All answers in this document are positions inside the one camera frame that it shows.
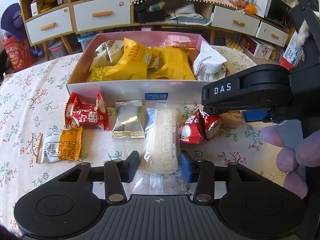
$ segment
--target microwave oven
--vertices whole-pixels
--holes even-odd
[[[265,18],[283,29],[290,29],[292,21],[289,16],[291,7],[284,0],[248,0],[256,5],[257,15]]]

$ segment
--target yellow snack bag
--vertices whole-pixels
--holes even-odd
[[[82,127],[40,135],[36,163],[54,163],[62,159],[76,161],[81,150]]]
[[[89,82],[99,82],[102,80],[102,77],[110,70],[113,66],[105,66],[93,68],[90,71]]]
[[[124,38],[124,54],[102,81],[147,79],[147,68],[159,53],[139,42]]]
[[[151,79],[196,80],[188,61],[188,54],[180,48],[162,47],[159,51],[160,69]]]
[[[82,126],[80,128],[64,130],[60,136],[58,158],[76,161],[81,150]]]

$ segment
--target table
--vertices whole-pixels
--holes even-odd
[[[237,52],[220,51],[227,65],[242,68],[252,64],[248,57]],[[62,172],[82,162],[102,166],[113,159],[125,159],[133,150],[140,151],[143,139],[112,139],[111,132],[84,129],[82,150],[77,161],[60,161],[37,164],[36,147],[40,133],[63,130],[64,109],[69,94],[66,83],[81,54],[48,61],[15,74],[6,75],[0,87],[0,223],[10,231],[20,234],[14,220],[13,209],[17,200],[29,191],[53,179]],[[181,108],[183,123],[199,105]],[[110,126],[116,120],[116,110],[108,108]],[[182,145],[192,157],[207,159],[218,166],[239,162],[270,180],[282,185],[284,174],[276,167],[280,148],[265,144],[259,131],[266,124],[244,124],[236,130],[220,129],[209,142],[199,145]],[[104,197],[101,185],[95,184],[94,192]],[[195,185],[188,185],[192,194]],[[130,194],[130,185],[126,187]],[[225,191],[217,187],[216,197]]]

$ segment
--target human hand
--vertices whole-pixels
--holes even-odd
[[[303,199],[308,193],[308,186],[294,170],[298,164],[306,167],[320,166],[320,131],[305,138],[298,144],[296,151],[293,151],[284,147],[276,127],[276,125],[264,127],[260,131],[260,137],[267,143],[283,147],[276,160],[278,169],[281,172],[288,172],[283,187]]]

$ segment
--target drawer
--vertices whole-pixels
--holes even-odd
[[[261,22],[257,30],[256,37],[261,40],[269,41],[271,43],[284,47],[289,34],[277,29],[276,27],[271,26],[270,24]]]
[[[65,7],[26,23],[30,41],[35,44],[51,37],[72,32],[69,7]]]
[[[254,36],[257,33],[260,20],[251,16],[216,6],[211,14],[212,26],[233,30]]]
[[[130,0],[93,0],[73,6],[78,32],[130,24]]]

